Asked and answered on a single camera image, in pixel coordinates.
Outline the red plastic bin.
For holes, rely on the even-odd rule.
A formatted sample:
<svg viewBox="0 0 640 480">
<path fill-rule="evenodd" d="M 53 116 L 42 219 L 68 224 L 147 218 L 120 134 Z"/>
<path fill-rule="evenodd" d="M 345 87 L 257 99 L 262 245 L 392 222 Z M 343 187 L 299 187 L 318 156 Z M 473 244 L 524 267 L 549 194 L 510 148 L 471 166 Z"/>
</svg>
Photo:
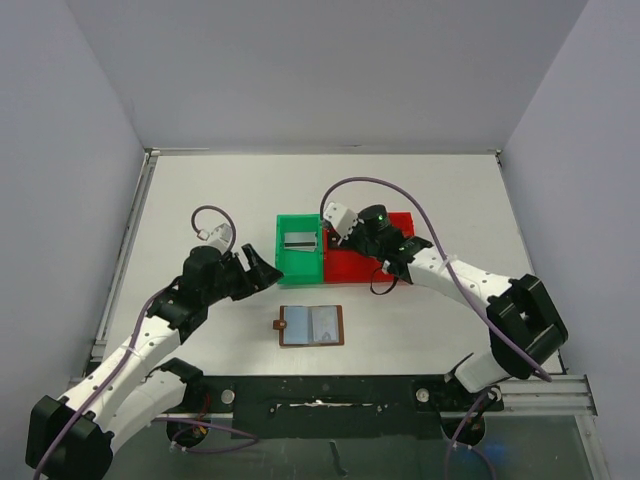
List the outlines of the red plastic bin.
<svg viewBox="0 0 640 480">
<path fill-rule="evenodd" d="M 413 216 L 410 212 L 389 212 L 390 223 L 400 229 L 405 237 L 415 235 Z"/>
<path fill-rule="evenodd" d="M 374 258 L 346 250 L 338 243 L 333 229 L 323 231 L 323 276 L 325 284 L 390 283 L 394 277 L 381 270 Z"/>
</svg>

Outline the green plastic bin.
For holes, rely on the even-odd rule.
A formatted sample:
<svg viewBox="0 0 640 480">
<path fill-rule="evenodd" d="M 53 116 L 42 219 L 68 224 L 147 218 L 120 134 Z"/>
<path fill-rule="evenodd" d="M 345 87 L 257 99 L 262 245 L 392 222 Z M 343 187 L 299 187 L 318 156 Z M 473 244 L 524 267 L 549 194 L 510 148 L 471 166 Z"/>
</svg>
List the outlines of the green plastic bin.
<svg viewBox="0 0 640 480">
<path fill-rule="evenodd" d="M 285 250 L 286 232 L 316 232 L 318 248 L 315 252 Z M 323 276 L 322 225 L 318 214 L 279 214 L 276 216 L 275 261 L 276 268 L 284 273 L 279 281 L 282 286 L 322 284 Z"/>
</svg>

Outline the silver credit card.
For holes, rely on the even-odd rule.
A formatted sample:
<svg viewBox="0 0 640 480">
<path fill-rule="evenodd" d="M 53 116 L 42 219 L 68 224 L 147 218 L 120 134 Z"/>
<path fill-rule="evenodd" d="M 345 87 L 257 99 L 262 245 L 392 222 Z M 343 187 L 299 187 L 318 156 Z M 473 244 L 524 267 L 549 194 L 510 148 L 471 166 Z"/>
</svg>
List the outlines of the silver credit card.
<svg viewBox="0 0 640 480">
<path fill-rule="evenodd" d="M 283 248 L 285 250 L 315 252 L 318 248 L 316 232 L 286 232 L 284 234 Z"/>
</svg>

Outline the brown leather card holder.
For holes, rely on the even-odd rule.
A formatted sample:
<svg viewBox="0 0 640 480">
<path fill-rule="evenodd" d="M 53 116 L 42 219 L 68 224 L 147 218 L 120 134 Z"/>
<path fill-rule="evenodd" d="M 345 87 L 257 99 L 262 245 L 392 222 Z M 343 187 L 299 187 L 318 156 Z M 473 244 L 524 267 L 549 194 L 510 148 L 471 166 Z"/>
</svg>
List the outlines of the brown leather card holder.
<svg viewBox="0 0 640 480">
<path fill-rule="evenodd" d="M 272 329 L 282 348 L 341 346 L 345 342 L 341 305 L 282 305 Z"/>
</svg>

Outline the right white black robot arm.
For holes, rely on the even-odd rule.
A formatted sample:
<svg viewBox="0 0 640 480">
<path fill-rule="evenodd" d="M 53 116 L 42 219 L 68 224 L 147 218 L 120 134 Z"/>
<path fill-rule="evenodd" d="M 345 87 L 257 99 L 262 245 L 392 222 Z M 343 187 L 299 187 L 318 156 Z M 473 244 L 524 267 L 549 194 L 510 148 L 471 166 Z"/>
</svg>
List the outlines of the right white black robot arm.
<svg viewBox="0 0 640 480">
<path fill-rule="evenodd" d="M 445 384 L 452 406 L 469 408 L 482 390 L 510 378 L 551 380 L 543 364 L 566 343 L 568 330 L 538 277 L 512 278 L 480 269 L 391 224 L 355 222 L 337 228 L 335 235 L 341 246 L 376 260 L 394 278 L 470 308 L 485 324 L 489 346 L 465 354 Z"/>
</svg>

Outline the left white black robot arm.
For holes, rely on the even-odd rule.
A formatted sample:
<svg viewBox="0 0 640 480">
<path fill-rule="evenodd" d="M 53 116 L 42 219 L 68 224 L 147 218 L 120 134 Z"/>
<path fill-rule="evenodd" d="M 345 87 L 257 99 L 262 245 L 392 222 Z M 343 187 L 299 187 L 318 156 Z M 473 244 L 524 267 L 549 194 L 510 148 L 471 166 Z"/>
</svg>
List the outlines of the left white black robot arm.
<svg viewBox="0 0 640 480">
<path fill-rule="evenodd" d="M 156 364 L 181 346 L 220 300 L 243 300 L 283 276 L 245 244 L 242 253 L 198 246 L 182 273 L 143 305 L 130 337 L 86 378 L 58 398 L 43 396 L 30 414 L 25 462 L 34 476 L 101 479 L 116 452 L 109 425 Z"/>
</svg>

